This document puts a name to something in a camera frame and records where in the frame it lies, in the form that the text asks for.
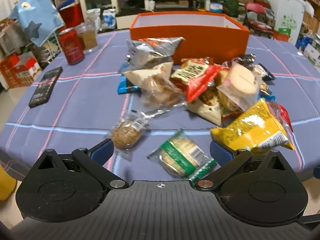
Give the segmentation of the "blue candy cookie packet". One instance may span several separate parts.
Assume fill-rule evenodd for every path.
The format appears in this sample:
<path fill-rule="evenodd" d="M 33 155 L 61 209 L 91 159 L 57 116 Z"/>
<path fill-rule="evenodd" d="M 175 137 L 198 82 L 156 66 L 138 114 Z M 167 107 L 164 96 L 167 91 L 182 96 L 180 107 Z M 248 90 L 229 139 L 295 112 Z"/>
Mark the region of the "blue candy cookie packet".
<path fill-rule="evenodd" d="M 268 85 L 262 81 L 259 90 L 259 98 L 265 99 L 265 101 L 276 101 L 276 96 L 272 93 Z"/>

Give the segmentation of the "cream gourd biscuit bag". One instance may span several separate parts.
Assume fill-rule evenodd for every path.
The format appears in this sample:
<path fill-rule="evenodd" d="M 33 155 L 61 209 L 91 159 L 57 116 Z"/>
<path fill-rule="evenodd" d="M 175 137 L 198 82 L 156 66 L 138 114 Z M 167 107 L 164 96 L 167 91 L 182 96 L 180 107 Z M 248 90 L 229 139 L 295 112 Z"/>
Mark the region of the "cream gourd biscuit bag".
<path fill-rule="evenodd" d="M 173 62 L 163 62 L 150 69 L 124 70 L 123 75 L 142 91 L 144 105 L 156 109 L 171 107 L 185 100 L 181 89 L 171 81 Z"/>

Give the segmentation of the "beige chocolate cookie packet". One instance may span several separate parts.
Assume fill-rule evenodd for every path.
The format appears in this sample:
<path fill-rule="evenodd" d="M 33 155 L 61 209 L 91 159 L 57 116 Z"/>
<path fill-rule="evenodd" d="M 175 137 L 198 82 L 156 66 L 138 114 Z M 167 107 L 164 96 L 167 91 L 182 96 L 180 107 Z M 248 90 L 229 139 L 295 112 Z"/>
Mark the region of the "beige chocolate cookie packet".
<path fill-rule="evenodd" d="M 186 108 L 216 126 L 222 124 L 220 102 L 215 87 L 207 88 L 195 100 L 188 103 Z"/>

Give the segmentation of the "red clear breadstick packet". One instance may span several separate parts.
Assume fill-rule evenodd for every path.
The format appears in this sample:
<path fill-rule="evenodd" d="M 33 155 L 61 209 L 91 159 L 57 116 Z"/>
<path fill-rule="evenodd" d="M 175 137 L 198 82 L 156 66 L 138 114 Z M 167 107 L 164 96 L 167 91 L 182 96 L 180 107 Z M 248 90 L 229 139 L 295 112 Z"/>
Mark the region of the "red clear breadstick packet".
<path fill-rule="evenodd" d="M 277 101 L 269 101 L 267 105 L 270 112 L 280 121 L 282 126 L 286 130 L 290 129 L 291 133 L 293 133 L 293 127 L 287 110 Z"/>

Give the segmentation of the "clear wrapped oat cookie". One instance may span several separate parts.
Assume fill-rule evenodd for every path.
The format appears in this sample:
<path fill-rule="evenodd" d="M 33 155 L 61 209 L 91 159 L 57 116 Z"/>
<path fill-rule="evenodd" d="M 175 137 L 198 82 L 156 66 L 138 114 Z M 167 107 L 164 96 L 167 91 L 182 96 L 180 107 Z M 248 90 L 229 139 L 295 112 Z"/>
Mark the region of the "clear wrapped oat cookie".
<path fill-rule="evenodd" d="M 116 122 L 104 138 L 112 141 L 117 156 L 132 161 L 135 150 L 146 141 L 148 135 L 149 120 L 127 114 Z"/>

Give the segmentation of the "yellow chip bag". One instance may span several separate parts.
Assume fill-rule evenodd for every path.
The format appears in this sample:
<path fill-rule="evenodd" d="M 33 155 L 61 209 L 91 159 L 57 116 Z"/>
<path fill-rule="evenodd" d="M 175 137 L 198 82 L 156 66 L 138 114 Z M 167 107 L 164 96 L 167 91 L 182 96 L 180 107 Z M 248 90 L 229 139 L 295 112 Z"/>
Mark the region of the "yellow chip bag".
<path fill-rule="evenodd" d="M 295 149 L 265 99 L 259 99 L 227 127 L 212 128 L 210 134 L 214 140 L 232 150 L 243 148 L 254 154 L 264 154 L 277 146 Z"/>

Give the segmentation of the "green wrapped cookie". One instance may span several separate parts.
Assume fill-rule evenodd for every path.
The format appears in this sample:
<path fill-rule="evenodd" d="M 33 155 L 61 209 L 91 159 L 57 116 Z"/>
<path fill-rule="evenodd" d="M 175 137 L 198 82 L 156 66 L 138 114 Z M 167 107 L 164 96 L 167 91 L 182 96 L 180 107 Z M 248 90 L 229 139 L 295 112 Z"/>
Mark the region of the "green wrapped cookie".
<path fill-rule="evenodd" d="M 193 184 L 216 166 L 216 160 L 201 150 L 182 129 L 164 141 L 147 158 L 161 164 L 172 177 L 188 180 Z"/>

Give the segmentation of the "blue plaid tablecloth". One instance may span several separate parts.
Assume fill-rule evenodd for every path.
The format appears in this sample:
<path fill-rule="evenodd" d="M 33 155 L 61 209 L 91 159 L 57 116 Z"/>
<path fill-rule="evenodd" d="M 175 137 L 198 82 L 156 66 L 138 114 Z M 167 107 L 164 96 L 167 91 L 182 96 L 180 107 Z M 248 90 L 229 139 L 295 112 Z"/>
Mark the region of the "blue plaid tablecloth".
<path fill-rule="evenodd" d="M 127 30 L 99 35 L 99 49 L 74 66 L 63 56 L 55 58 L 48 69 L 62 67 L 63 71 L 44 105 L 30 108 L 37 85 L 27 88 L 1 131 L 1 165 L 8 174 L 22 180 L 48 148 L 68 154 L 79 147 L 93 147 L 122 115 L 138 108 L 139 96 L 117 93 L 118 70 L 125 61 L 129 38 Z M 270 88 L 287 109 L 294 129 L 295 149 L 282 148 L 281 152 L 306 180 L 319 164 L 319 72 L 287 42 L 251 36 L 247 52 L 276 76 Z M 167 180 L 167 172 L 147 155 L 178 129 L 209 152 L 211 127 L 210 122 L 180 109 L 150 124 L 150 135 L 135 148 L 131 160 L 115 156 L 106 167 L 119 176 L 130 171 L 133 179 Z"/>

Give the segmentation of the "white round cake packet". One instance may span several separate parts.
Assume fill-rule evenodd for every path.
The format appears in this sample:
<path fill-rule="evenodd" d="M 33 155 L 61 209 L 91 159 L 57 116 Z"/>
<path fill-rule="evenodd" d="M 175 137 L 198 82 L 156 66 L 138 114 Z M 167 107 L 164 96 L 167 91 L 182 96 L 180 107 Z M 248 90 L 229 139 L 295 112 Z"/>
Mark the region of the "white round cake packet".
<path fill-rule="evenodd" d="M 217 89 L 240 109 L 247 111 L 258 100 L 261 82 L 260 76 L 248 68 L 234 63 Z"/>

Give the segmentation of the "blue snack packet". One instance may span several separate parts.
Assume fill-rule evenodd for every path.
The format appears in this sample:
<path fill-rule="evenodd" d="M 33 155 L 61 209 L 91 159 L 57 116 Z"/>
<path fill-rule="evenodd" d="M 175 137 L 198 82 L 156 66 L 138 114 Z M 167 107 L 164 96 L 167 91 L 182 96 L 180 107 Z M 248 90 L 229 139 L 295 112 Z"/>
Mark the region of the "blue snack packet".
<path fill-rule="evenodd" d="M 124 75 L 121 75 L 117 88 L 118 94 L 131 94 L 140 92 L 140 88 L 130 82 Z"/>

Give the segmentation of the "black remote control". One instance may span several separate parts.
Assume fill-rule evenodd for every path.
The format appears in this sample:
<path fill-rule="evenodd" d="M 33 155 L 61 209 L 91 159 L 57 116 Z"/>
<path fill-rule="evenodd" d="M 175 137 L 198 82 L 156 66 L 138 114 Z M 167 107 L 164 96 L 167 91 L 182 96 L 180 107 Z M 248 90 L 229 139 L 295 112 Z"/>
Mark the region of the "black remote control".
<path fill-rule="evenodd" d="M 50 71 L 45 72 L 41 81 L 37 85 L 33 96 L 31 97 L 28 106 L 35 108 L 37 106 L 47 103 L 52 94 L 53 88 L 63 71 L 62 67 L 54 68 Z"/>

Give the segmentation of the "red white snack bag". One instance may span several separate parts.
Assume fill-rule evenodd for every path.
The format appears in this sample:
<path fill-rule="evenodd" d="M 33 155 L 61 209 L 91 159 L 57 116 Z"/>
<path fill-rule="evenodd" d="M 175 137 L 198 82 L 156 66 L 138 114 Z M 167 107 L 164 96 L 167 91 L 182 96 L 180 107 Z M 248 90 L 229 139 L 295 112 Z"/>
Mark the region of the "red white snack bag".
<path fill-rule="evenodd" d="M 184 92 L 186 102 L 190 103 L 207 89 L 221 68 L 211 57 L 181 59 L 180 68 L 172 73 L 170 81 Z"/>

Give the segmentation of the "dark small snack packet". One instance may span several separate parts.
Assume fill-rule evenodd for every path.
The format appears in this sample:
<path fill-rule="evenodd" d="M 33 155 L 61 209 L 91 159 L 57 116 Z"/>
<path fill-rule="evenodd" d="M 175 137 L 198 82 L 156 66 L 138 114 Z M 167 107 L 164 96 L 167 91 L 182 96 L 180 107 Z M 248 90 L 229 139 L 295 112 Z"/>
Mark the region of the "dark small snack packet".
<path fill-rule="evenodd" d="M 238 63 L 260 76 L 263 81 L 275 80 L 276 77 L 264 65 L 255 63 L 255 58 L 254 54 L 244 54 L 225 61 L 222 65 L 231 68 L 232 64 Z"/>

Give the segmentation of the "red soda can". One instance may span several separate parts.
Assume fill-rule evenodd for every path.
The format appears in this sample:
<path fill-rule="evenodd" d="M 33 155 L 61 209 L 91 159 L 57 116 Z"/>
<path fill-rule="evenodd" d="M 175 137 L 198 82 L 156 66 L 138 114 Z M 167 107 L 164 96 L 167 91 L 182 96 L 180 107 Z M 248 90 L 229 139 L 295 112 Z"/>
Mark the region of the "red soda can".
<path fill-rule="evenodd" d="M 80 39 L 74 28 L 61 31 L 58 41 L 69 65 L 75 65 L 85 58 Z"/>

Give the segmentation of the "red white carton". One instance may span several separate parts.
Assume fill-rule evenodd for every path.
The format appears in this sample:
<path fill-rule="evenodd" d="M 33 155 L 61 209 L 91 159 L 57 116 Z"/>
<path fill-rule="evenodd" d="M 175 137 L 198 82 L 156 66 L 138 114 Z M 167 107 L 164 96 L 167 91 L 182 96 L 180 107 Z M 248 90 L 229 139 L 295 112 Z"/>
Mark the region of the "red white carton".
<path fill-rule="evenodd" d="M 12 54 L 1 61 L 1 74 L 9 88 L 30 86 L 41 74 L 42 69 L 31 51 Z"/>

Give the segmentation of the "silver black snack bag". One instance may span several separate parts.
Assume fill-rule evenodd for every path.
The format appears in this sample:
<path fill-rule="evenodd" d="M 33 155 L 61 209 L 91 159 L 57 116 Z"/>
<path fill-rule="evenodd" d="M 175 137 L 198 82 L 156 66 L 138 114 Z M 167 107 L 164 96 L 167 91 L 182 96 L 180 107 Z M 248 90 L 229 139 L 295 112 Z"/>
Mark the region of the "silver black snack bag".
<path fill-rule="evenodd" d="M 160 63 L 172 62 L 185 39 L 183 37 L 143 38 L 127 40 L 128 70 L 151 69 Z"/>

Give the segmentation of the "orange storage box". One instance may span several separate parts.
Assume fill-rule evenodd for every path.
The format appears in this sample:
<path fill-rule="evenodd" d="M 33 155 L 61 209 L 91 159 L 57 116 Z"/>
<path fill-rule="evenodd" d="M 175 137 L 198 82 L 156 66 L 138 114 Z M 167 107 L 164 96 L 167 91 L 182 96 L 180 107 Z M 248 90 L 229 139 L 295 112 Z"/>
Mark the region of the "orange storage box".
<path fill-rule="evenodd" d="M 199 11 L 160 11 L 138 14 L 130 26 L 132 40 L 183 37 L 173 57 L 179 64 L 184 58 L 209 56 L 223 63 L 246 52 L 251 32 L 225 14 Z"/>

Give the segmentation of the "clear plastic jar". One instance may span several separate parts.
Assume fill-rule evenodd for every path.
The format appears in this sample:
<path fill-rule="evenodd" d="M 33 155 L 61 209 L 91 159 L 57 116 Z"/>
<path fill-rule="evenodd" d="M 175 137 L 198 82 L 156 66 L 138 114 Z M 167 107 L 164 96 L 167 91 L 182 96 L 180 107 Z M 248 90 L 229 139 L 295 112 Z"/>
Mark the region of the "clear plastic jar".
<path fill-rule="evenodd" d="M 91 53 L 98 48 L 97 32 L 93 21 L 86 21 L 77 25 L 75 31 L 85 53 Z"/>

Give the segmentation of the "red folding chair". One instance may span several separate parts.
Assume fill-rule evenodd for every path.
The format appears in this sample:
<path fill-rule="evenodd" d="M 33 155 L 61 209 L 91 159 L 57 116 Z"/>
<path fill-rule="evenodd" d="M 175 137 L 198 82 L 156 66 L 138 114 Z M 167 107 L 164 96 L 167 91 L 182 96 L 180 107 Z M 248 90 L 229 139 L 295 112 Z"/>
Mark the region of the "red folding chair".
<path fill-rule="evenodd" d="M 244 25 L 257 36 L 271 38 L 273 35 L 273 28 L 268 24 L 266 10 L 260 4 L 253 2 L 245 4 Z"/>

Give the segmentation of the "blue star cloth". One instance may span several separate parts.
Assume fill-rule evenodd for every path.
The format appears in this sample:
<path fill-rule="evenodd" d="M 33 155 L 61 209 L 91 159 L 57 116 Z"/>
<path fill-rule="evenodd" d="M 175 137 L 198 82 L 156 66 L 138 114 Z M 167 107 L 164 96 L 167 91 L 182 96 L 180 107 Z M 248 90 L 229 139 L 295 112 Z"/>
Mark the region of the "blue star cloth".
<path fill-rule="evenodd" d="M 40 47 L 65 23 L 51 0 L 20 0 L 9 15 L 26 37 Z"/>

